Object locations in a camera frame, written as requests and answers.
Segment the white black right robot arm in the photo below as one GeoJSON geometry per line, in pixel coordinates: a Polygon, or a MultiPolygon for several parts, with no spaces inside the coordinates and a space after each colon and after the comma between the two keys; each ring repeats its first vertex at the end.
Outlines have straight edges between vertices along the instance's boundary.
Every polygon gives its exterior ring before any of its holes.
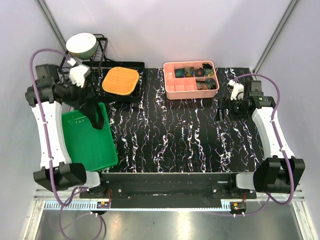
{"type": "Polygon", "coordinates": [[[229,97],[218,100],[216,119],[223,120],[225,112],[234,121],[251,119],[258,131],[264,160],[251,173],[238,173],[227,185],[228,195],[239,198],[245,190],[258,193],[290,194],[295,190],[305,170],[305,162],[288,146],[276,110],[276,101],[265,96],[258,80],[240,84],[230,80],[229,97]]]}

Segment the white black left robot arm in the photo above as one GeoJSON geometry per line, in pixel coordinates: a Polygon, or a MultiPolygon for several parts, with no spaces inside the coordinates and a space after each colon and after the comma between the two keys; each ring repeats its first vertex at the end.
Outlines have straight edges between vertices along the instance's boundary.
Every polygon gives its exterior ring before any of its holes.
{"type": "Polygon", "coordinates": [[[50,192],[73,187],[87,187],[97,198],[108,193],[108,186],[99,173],[88,171],[81,162],[70,156],[63,131],[62,108],[67,103],[88,117],[91,128],[100,130],[104,117],[98,104],[83,97],[84,85],[91,70],[84,64],[73,63],[66,81],[61,82],[59,68],[55,64],[43,64],[31,68],[36,73],[25,98],[35,117],[40,140],[40,170],[33,173],[34,181],[50,192]]]}

